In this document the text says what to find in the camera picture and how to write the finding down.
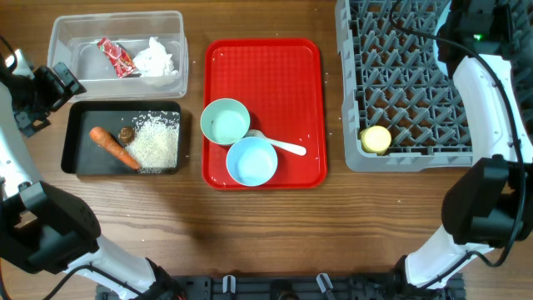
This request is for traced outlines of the orange carrot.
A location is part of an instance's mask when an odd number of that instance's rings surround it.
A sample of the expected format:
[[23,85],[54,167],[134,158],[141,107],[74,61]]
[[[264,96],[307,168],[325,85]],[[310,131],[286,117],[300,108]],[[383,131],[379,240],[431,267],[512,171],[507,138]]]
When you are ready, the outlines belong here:
[[133,170],[139,170],[141,165],[135,160],[111,134],[102,127],[94,127],[90,133],[90,138],[101,148],[113,155],[116,159]]

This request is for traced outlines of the white rice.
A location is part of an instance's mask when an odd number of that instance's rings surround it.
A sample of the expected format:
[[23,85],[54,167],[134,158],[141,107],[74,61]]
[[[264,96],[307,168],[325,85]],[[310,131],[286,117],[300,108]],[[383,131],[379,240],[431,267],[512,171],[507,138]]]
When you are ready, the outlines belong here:
[[179,132],[179,115],[148,113],[138,118],[126,150],[141,165],[140,173],[164,173],[177,167]]

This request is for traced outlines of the yellow cup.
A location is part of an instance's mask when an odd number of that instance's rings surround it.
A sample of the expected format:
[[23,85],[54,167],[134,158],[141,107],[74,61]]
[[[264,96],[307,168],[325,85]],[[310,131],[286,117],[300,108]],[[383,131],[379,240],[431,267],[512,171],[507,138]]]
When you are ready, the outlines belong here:
[[365,153],[384,154],[391,145],[391,134],[383,126],[371,126],[361,131],[361,148]]

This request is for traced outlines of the light blue bowl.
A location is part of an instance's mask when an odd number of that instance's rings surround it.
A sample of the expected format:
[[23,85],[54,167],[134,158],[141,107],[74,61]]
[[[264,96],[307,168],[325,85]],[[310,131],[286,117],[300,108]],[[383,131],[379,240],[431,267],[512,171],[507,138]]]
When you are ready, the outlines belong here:
[[234,143],[226,157],[231,178],[245,187],[258,187],[272,179],[278,167],[274,147],[259,137],[245,137]]

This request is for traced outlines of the red snack wrapper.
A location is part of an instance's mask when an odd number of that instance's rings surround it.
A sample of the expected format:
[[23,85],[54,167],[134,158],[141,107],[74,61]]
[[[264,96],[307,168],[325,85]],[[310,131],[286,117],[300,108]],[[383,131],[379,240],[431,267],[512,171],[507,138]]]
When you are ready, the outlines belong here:
[[127,51],[109,38],[103,37],[97,47],[108,58],[119,78],[128,77],[136,71],[137,68]]

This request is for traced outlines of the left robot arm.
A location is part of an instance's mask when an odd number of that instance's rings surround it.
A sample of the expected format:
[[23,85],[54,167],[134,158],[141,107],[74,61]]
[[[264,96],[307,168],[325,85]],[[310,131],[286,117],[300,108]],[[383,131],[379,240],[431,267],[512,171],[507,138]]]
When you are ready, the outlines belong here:
[[172,278],[102,235],[79,197],[43,181],[24,142],[84,86],[60,62],[34,68],[19,51],[1,59],[1,257],[26,273],[78,275],[121,299],[171,296]]

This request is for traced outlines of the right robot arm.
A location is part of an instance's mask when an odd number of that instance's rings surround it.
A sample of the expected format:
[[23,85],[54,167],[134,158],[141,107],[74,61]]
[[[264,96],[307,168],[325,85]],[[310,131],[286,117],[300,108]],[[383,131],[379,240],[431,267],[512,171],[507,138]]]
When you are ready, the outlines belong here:
[[511,5],[452,1],[431,40],[466,110],[473,164],[447,192],[441,226],[389,275],[388,291],[407,297],[434,296],[494,249],[499,267],[532,230],[532,143],[512,84],[518,48]]

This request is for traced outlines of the white napkin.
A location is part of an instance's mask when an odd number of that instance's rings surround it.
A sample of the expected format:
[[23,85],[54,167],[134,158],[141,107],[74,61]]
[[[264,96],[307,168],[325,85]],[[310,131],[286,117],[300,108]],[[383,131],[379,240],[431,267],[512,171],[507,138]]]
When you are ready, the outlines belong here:
[[164,77],[177,75],[174,68],[172,55],[167,53],[165,47],[158,42],[156,37],[148,41],[148,48],[140,51],[134,58],[133,63],[137,73],[141,77]]

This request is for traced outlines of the green bowl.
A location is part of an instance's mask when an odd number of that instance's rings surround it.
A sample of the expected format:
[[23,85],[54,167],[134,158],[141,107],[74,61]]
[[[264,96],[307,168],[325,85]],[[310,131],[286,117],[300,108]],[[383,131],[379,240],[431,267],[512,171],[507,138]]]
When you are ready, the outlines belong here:
[[245,137],[251,126],[251,117],[241,102],[232,98],[220,98],[204,108],[200,126],[207,140],[227,146]]

